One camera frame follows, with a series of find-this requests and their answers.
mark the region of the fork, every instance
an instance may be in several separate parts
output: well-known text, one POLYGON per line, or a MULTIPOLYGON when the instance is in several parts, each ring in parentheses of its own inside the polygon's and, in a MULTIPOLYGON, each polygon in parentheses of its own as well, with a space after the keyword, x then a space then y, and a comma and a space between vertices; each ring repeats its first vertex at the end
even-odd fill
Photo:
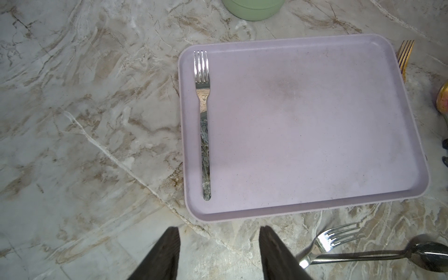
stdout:
POLYGON ((196 94, 199 97, 201 113, 201 156, 202 156, 202 195, 210 200, 210 160, 208 148, 207 98, 210 94, 210 77, 208 70, 207 51, 194 51, 194 82, 196 94))
POLYGON ((302 268, 308 267, 318 256, 339 245, 364 237, 358 223, 344 224, 324 231, 314 240, 310 251, 299 261, 302 268))
POLYGON ((401 43, 400 48, 396 52, 396 58, 398 60, 398 66, 400 67, 403 81, 406 82, 406 67, 408 66, 408 60, 414 47, 414 40, 407 40, 401 43))

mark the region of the green lid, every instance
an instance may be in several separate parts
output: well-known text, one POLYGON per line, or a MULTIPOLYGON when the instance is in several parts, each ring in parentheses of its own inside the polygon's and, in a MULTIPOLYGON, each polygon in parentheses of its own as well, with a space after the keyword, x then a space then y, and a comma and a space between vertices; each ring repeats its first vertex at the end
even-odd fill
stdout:
POLYGON ((248 21, 261 21, 278 12, 284 0, 223 0, 235 16, 248 21))

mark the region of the marble countertop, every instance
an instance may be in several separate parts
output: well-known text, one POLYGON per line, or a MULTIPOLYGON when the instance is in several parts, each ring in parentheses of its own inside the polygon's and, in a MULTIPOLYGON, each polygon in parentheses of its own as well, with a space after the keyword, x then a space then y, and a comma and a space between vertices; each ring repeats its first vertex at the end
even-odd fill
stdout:
MULTIPOLYGON (((447 4, 292 0, 261 22, 220 0, 7 1, 0 4, 2 279, 126 279, 178 226, 177 279, 262 279, 258 231, 293 254, 326 228, 359 221, 338 252, 448 244, 444 120, 447 4), (417 199, 311 213, 196 221, 183 193, 177 59, 199 43, 378 33, 415 39, 406 88, 432 183, 417 199)), ((314 279, 446 279, 406 259, 315 265, 314 279)))

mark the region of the stainless steel fork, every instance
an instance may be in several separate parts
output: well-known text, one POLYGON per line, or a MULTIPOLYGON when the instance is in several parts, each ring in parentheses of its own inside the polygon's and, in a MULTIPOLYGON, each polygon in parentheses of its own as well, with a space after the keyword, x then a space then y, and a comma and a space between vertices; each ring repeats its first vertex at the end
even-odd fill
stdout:
POLYGON ((202 194, 205 200, 210 200, 210 157, 207 123, 207 98, 210 94, 210 77, 207 51, 194 52, 194 82, 196 83, 196 94, 199 97, 201 112, 202 194))
POLYGON ((310 251, 299 261, 302 268, 308 267, 318 256, 331 251, 339 245, 364 237, 357 223, 344 224, 324 231, 314 240, 310 251))

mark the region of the pink tray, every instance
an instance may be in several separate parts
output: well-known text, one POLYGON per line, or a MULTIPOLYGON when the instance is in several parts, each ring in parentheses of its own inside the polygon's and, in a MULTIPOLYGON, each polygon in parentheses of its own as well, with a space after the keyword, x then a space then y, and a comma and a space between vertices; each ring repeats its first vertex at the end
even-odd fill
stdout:
POLYGON ((179 57, 185 203, 205 222, 413 198, 430 178, 390 43, 375 34, 197 45, 179 57), (207 51, 211 199, 193 50, 207 51))

